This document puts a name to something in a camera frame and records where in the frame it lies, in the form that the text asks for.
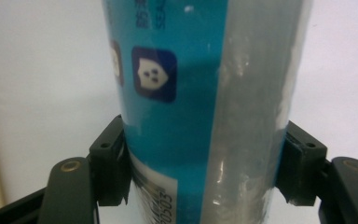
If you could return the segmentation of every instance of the plastic wrap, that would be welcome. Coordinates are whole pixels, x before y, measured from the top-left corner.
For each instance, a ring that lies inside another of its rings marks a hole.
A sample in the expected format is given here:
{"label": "plastic wrap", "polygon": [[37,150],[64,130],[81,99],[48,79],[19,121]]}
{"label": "plastic wrap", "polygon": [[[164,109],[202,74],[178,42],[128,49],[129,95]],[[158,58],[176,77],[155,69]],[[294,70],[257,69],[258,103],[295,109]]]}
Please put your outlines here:
{"label": "plastic wrap", "polygon": [[145,223],[262,223],[309,2],[104,8]]}

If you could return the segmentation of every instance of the white wall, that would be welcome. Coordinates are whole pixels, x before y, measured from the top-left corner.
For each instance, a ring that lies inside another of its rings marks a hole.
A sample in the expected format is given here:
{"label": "white wall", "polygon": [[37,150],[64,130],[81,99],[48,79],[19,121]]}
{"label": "white wall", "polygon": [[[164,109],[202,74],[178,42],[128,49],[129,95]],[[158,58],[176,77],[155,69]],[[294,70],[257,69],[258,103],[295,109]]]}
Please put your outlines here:
{"label": "white wall", "polygon": [[[119,113],[100,1],[0,0],[0,171],[9,202],[47,184],[51,167],[86,156]],[[358,1],[316,0],[291,120],[358,159]],[[103,223],[140,223],[136,202]],[[268,223],[318,223],[317,208],[276,192]]]}

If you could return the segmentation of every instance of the screw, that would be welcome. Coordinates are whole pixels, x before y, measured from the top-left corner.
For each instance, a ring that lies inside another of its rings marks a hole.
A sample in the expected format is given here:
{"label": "screw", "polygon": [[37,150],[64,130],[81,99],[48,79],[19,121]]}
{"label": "screw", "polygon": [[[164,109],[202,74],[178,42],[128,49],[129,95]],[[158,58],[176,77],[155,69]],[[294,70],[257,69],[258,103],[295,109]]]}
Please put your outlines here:
{"label": "screw", "polygon": [[343,163],[352,170],[358,171],[358,161],[345,160]]}
{"label": "screw", "polygon": [[63,172],[72,172],[80,167],[80,161],[68,161],[61,166]]}

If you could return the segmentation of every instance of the app icon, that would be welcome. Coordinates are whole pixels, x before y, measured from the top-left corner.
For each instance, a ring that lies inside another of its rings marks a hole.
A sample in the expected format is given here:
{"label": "app icon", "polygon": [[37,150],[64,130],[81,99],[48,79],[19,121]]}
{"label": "app icon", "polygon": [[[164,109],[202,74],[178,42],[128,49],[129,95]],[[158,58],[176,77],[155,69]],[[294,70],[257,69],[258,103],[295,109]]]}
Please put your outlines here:
{"label": "app icon", "polygon": [[176,68],[176,57],[170,51],[141,47],[132,50],[134,86],[146,98],[172,102],[176,97]]}
{"label": "app icon", "polygon": [[120,84],[120,86],[123,86],[124,77],[123,77],[123,65],[121,64],[120,46],[115,40],[111,42],[110,52],[112,54],[113,73],[115,74],[116,80]]}

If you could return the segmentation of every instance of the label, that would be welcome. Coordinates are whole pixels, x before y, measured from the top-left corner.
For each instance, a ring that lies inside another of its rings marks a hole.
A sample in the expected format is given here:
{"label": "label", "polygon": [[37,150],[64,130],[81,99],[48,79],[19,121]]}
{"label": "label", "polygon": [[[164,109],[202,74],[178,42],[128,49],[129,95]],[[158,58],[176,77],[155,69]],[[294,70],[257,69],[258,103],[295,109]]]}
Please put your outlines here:
{"label": "label", "polygon": [[104,0],[104,9],[145,219],[200,223],[227,1]]}
{"label": "label", "polygon": [[175,224],[177,180],[150,169],[131,154],[133,180],[147,223]]}

